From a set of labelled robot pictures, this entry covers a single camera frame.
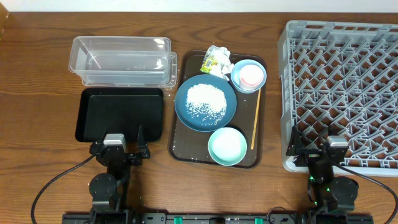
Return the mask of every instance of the lattice crate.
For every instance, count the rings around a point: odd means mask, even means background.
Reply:
[[[285,155],[293,125],[307,147],[330,125],[349,139],[343,166],[398,177],[398,26],[290,21],[278,49],[284,167],[308,171]]]

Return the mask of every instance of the white background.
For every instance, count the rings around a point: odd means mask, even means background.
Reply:
[[[398,12],[398,0],[0,0],[8,11]]]

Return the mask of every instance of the white granules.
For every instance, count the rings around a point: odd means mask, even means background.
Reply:
[[[226,99],[224,92],[213,85],[198,84],[188,90],[187,102],[185,104],[188,114],[192,118],[201,118],[202,121],[210,120],[216,125],[221,121],[226,112]]]

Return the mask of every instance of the black rectangular tray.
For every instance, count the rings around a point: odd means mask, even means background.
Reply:
[[[180,74],[179,78],[179,86],[185,80],[195,75],[203,74],[203,72],[200,71],[200,67],[202,65],[205,54],[205,51],[194,50],[185,56],[183,61],[182,73]],[[258,56],[231,54],[229,56],[229,59],[232,63],[236,63],[244,59],[256,60],[261,63],[265,69],[267,69],[265,61]],[[238,105],[233,119],[226,125],[226,127],[236,128],[237,130],[239,130],[246,138],[246,142],[248,144],[248,150],[243,160],[232,167],[244,169],[253,168],[258,165],[261,160],[263,132],[262,122],[264,117],[266,86],[264,85],[261,88],[259,113],[256,124],[257,129],[254,140],[254,149],[252,150],[251,142],[254,126],[254,117],[257,107],[258,91],[251,94],[244,94],[236,90],[231,81],[229,81],[229,84],[233,87],[233,90],[235,91]],[[207,144],[211,134],[213,134],[213,132],[201,133],[186,127],[178,119],[177,114],[174,112],[172,127],[170,131],[169,153],[174,159],[179,161],[219,165],[211,158],[208,152]]]
[[[101,139],[103,133],[124,134],[136,142],[139,126],[144,139],[162,134],[163,92],[158,88],[87,88],[80,98],[75,137],[80,142]]]

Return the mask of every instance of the wooden chopstick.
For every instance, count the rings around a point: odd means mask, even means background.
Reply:
[[[253,137],[251,138],[252,150],[254,149],[254,139],[256,138],[257,117],[259,116],[259,106],[260,106],[260,94],[261,94],[261,88],[259,89],[259,96],[257,97],[256,116],[254,117]]]

